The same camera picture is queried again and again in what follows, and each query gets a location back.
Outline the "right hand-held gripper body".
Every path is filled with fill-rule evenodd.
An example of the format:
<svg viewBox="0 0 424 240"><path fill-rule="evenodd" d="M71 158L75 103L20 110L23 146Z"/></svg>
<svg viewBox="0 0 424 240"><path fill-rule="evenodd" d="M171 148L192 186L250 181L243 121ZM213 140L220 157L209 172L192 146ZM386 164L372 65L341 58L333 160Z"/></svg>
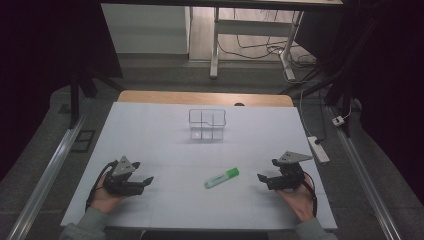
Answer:
<svg viewBox="0 0 424 240"><path fill-rule="evenodd" d="M312 156L301 153L286 151L280 158L281 163L279 172L281 173L278 180L266 183L269 190L286 190L298 188L305 179L304 171L300 166L303 161L311 160Z"/></svg>

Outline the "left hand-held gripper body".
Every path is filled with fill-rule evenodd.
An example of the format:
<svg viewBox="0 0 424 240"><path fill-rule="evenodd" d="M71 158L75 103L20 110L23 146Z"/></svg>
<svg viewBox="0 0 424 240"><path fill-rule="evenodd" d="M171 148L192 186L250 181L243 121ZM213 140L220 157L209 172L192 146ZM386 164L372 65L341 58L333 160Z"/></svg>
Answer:
<svg viewBox="0 0 424 240"><path fill-rule="evenodd" d="M112 163L112 169L106 174L103 187L112 195L117 196L135 196L141 195L144 188L131 187L129 178L137 170L126 156Z"/></svg>

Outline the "person's right hand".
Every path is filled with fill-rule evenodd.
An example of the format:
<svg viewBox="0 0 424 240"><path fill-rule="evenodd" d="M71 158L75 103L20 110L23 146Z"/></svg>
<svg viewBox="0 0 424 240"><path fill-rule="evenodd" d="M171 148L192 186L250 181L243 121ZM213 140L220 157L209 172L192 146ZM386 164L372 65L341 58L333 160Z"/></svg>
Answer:
<svg viewBox="0 0 424 240"><path fill-rule="evenodd" d="M284 190L276 191L300 222L306 222L314 218L313 197L309 191L312 185L308 178L305 179L305 182L306 185L301 185L292 192Z"/></svg>

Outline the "person's left hand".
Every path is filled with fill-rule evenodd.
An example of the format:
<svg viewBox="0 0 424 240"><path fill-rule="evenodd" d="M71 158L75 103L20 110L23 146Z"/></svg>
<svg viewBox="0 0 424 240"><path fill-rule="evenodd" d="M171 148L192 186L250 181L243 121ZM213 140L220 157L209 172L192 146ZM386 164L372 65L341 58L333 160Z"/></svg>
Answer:
<svg viewBox="0 0 424 240"><path fill-rule="evenodd" d="M106 175L103 175L95 187L90 207L105 214L110 214L125 199L125 196L112 195L103 187Z"/></svg>

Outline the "white power strip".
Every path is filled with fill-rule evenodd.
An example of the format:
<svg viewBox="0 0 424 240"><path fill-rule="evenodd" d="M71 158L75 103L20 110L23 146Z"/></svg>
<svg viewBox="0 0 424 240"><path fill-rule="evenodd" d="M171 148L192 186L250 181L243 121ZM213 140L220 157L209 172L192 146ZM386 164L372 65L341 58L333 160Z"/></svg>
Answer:
<svg viewBox="0 0 424 240"><path fill-rule="evenodd" d="M321 144L316 145L314 143L314 141L316 139L318 139L318 138L315 137L315 136L310 136L310 137L307 138L309 145L310 145L312 151L314 152L317 160L320 163L328 163L330 161L330 159L329 159L327 153L325 152L324 148L321 146Z"/></svg>

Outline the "green highlighter pen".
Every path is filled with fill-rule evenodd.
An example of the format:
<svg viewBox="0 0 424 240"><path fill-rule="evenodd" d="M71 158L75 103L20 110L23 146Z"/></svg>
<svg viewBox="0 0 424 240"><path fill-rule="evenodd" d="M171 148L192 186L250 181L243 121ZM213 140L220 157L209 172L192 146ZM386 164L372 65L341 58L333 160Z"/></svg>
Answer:
<svg viewBox="0 0 424 240"><path fill-rule="evenodd" d="M230 179L232 179L232 178L234 178L238 175L239 175L239 170L237 168L232 168L230 170L227 170L224 173L218 174L214 177L207 179L204 182L204 187L206 189L211 189L211 188L213 188L213 187L215 187L215 186L217 186L217 185L219 185L219 184L221 184L225 181L228 181L228 180L230 180Z"/></svg>

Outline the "white table cover board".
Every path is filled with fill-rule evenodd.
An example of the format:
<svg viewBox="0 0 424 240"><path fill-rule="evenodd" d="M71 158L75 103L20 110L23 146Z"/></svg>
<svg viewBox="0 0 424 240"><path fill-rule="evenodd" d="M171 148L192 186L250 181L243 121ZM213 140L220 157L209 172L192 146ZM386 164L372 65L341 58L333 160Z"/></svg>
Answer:
<svg viewBox="0 0 424 240"><path fill-rule="evenodd" d="M122 156L140 162L132 180L154 177L140 196L114 210L111 227L161 230L272 231L296 216L257 174L275 176L271 160L310 152L294 107L226 107L224 138L190 137L188 105L113 104L62 222L75 223L103 167ZM239 175L211 189L204 182L232 168Z"/></svg>

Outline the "clear plastic divided organizer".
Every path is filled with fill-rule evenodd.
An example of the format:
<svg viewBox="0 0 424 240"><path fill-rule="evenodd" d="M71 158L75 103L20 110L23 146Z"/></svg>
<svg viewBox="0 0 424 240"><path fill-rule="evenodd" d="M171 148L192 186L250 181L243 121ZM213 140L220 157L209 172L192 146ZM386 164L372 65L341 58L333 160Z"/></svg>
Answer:
<svg viewBox="0 0 424 240"><path fill-rule="evenodd" d="M224 109L190 109L188 121L193 140L218 141L224 138Z"/></svg>

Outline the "black metal stand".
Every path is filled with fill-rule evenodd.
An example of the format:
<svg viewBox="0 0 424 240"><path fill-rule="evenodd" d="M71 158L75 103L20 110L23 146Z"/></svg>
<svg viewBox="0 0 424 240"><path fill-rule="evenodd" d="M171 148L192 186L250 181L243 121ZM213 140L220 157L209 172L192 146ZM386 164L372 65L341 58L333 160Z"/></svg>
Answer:
<svg viewBox="0 0 424 240"><path fill-rule="evenodd" d="M95 79L100 80L118 92L122 92L125 88L114 81L114 78L122 77L123 74L120 66L112 69L110 73L93 67L77 68L70 82L71 117L69 128L74 129L77 122L82 118L82 113L80 111L80 92L82 92L86 98L95 98L98 94L98 89L94 83Z"/></svg>

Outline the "black curtain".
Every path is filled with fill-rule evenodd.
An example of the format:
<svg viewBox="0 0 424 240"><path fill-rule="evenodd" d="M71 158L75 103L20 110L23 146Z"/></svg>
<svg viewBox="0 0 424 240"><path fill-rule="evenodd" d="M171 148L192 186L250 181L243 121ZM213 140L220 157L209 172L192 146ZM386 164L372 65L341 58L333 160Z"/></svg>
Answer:
<svg viewBox="0 0 424 240"><path fill-rule="evenodd" d="M0 0L0 180L76 76L120 77L101 0Z"/></svg>
<svg viewBox="0 0 424 240"><path fill-rule="evenodd" d="M306 12L296 41L329 73L379 19L348 78L363 129L424 204L424 0L342 0L346 12Z"/></svg>

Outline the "white cabinet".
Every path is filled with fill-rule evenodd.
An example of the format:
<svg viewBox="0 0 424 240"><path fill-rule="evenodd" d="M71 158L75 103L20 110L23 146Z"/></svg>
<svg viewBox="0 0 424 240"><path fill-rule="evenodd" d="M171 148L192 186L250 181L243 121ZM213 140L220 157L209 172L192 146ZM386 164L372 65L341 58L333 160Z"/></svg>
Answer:
<svg viewBox="0 0 424 240"><path fill-rule="evenodd" d="M101 4L118 53L188 54L189 8Z"/></svg>

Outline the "black floor frame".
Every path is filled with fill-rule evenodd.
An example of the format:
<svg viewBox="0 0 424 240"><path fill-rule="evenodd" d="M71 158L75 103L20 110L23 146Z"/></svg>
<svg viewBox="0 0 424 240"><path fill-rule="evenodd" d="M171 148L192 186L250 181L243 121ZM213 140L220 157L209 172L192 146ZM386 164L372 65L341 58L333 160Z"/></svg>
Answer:
<svg viewBox="0 0 424 240"><path fill-rule="evenodd" d="M75 153L87 153L93 143L95 130L81 130L71 148Z"/></svg>

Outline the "aluminium rail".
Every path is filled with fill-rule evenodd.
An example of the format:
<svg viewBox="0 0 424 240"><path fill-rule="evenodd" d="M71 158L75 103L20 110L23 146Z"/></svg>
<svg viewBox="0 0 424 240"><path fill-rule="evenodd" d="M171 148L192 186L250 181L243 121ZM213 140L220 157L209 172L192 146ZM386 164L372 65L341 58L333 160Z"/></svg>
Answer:
<svg viewBox="0 0 424 240"><path fill-rule="evenodd" d="M89 98L82 101L79 107L79 117L73 127L66 130L6 240L25 240L70 152L71 146L87 119L93 103L94 100Z"/></svg>
<svg viewBox="0 0 424 240"><path fill-rule="evenodd" d="M402 240L400 231L385 202L377 191L352 140L345 134L340 126L336 126L335 129L386 239Z"/></svg>

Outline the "white desk frame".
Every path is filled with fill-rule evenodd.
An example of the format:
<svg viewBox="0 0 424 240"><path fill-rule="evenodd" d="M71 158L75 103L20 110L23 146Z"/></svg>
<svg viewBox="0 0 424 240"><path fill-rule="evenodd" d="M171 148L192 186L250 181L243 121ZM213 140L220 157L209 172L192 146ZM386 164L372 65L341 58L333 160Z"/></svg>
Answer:
<svg viewBox="0 0 424 240"><path fill-rule="evenodd" d="M248 21L236 19L220 19L220 8L214 7L213 45L211 52L210 78L216 79L218 75L218 39L220 35L247 35L285 37L286 44L277 52L283 65L284 76L288 81L294 82L295 75L289 62L289 54L295 40L298 27L302 18L302 11L295 11L293 19L287 22Z"/></svg>

